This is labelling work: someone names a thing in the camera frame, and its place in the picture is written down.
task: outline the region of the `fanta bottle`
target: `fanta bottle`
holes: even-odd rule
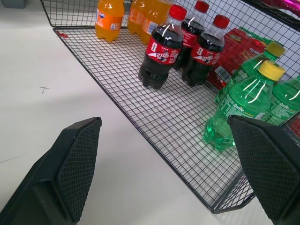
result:
[[[150,8],[142,24],[141,40],[148,44],[152,31],[161,23],[167,20],[167,14],[173,0],[152,0]]]
[[[117,39],[123,15],[123,0],[100,0],[95,23],[96,36],[108,42]]]
[[[141,35],[145,15],[149,12],[149,1],[151,0],[133,0],[131,3],[127,22],[130,33]]]

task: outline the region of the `cola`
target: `cola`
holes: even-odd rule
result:
[[[183,46],[173,65],[175,70],[184,68],[188,64],[194,43],[204,31],[204,16],[209,7],[205,1],[197,1],[194,11],[182,22]]]
[[[186,13],[182,6],[172,5],[167,21],[153,30],[138,75],[143,86],[160,89],[166,82],[182,47],[181,22]]]
[[[204,31],[197,39],[191,51],[189,63],[183,70],[182,79],[191,87],[205,83],[208,73],[217,62],[224,48],[224,29],[229,19],[217,15],[213,25]]]

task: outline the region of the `green plastic bottle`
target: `green plastic bottle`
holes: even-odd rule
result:
[[[227,124],[228,116],[260,119],[270,107],[274,82],[285,72],[282,67],[269,60],[255,71],[254,76],[232,86],[215,115],[205,124],[203,140],[211,143],[217,151],[224,151],[235,145]]]
[[[300,110],[300,75],[275,84],[271,106],[262,121],[279,126]]]
[[[275,62],[283,53],[285,52],[285,49],[282,45],[271,42],[266,46],[266,49],[264,53],[261,53],[255,57],[252,57],[242,63],[239,69],[237,69],[231,79],[229,80],[228,84],[221,89],[216,98],[215,102],[217,104],[220,104],[221,101],[225,98],[225,95],[228,93],[229,89],[237,82],[240,82],[242,80],[247,79],[248,77],[251,77],[255,75],[256,68],[259,68],[259,66],[266,60],[270,60]]]

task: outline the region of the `plastic bottle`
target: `plastic bottle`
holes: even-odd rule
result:
[[[100,0],[95,23],[96,36],[108,42],[117,39],[123,15],[123,0]]]
[[[149,0],[133,0],[127,22],[130,33],[141,35],[145,15],[149,12]]]
[[[181,22],[186,13],[182,6],[172,5],[167,21],[152,32],[138,75],[145,87],[159,89],[166,82],[182,47]]]
[[[203,140],[211,143],[217,151],[223,151],[235,145],[230,126],[229,115],[239,115],[260,119],[270,107],[272,88],[285,70],[271,61],[265,61],[256,74],[236,83],[229,90],[213,117],[205,124]]]
[[[204,31],[194,44],[188,65],[183,70],[182,79],[191,87],[204,84],[208,73],[217,62],[224,48],[224,29],[229,19],[223,15],[217,15],[213,25]]]
[[[194,43],[205,29],[204,16],[209,7],[205,1],[197,1],[194,11],[182,22],[183,46],[173,65],[175,70],[184,68],[188,64]]]
[[[240,68],[234,72],[227,85],[218,92],[215,102],[219,104],[235,83],[253,76],[256,73],[255,69],[259,68],[264,61],[270,60],[275,62],[284,52],[285,49],[281,44],[271,42],[266,46],[264,53],[244,61]]]
[[[167,14],[173,0],[152,0],[150,8],[142,24],[141,40],[146,45],[149,43],[152,31],[166,21]]]
[[[274,85],[271,106],[262,121],[279,126],[300,110],[300,75]]]

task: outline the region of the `red package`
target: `red package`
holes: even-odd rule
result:
[[[219,90],[226,86],[235,70],[245,60],[263,53],[265,49],[265,45],[260,41],[236,28],[225,34],[224,40],[225,46],[220,58],[207,78]]]
[[[294,120],[289,121],[289,127],[300,138],[300,118],[296,117]]]

